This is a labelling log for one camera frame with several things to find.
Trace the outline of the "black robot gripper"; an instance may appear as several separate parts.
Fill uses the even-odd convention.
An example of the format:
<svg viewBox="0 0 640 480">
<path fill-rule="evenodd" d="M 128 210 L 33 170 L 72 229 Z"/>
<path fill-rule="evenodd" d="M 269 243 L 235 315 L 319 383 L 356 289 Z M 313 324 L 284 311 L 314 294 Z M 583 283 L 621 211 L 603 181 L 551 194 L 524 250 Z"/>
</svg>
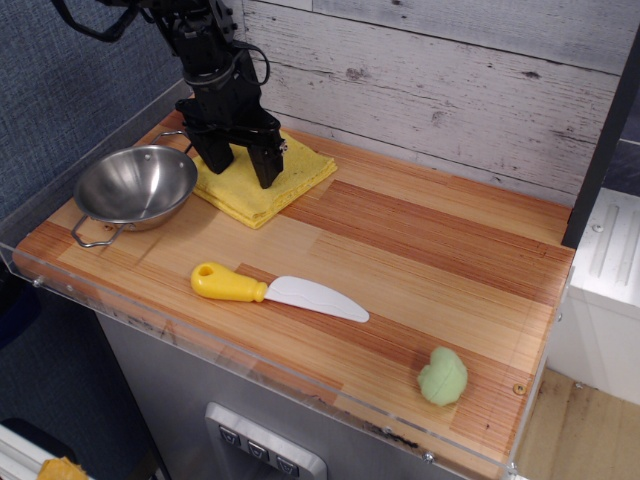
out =
<svg viewBox="0 0 640 480">
<path fill-rule="evenodd" d="M 233 47 L 222 54 L 219 67 L 203 73 L 183 72 L 195 98 L 178 103 L 187 136 L 205 165 L 215 174 L 233 162 L 230 144 L 247 148 L 262 189 L 268 189 L 284 169 L 286 143 L 280 123 L 261 106 L 261 87 L 250 53 Z"/>
</svg>

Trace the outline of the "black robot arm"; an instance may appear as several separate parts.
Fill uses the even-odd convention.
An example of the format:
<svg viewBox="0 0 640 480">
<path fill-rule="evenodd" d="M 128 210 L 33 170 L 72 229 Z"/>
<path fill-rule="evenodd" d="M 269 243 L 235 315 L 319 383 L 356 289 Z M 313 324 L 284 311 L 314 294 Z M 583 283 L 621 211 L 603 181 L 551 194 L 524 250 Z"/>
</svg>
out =
<svg viewBox="0 0 640 480">
<path fill-rule="evenodd" d="M 261 106 L 261 87 L 270 76 L 254 68 L 261 50 L 234 38 L 233 10 L 222 1 L 107 1 L 132 7 L 157 25 L 182 64 L 193 97 L 176 103 L 187 137 L 215 174 L 234 160 L 231 147 L 247 149 L 259 185 L 271 187 L 284 168 L 280 122 Z"/>
</svg>

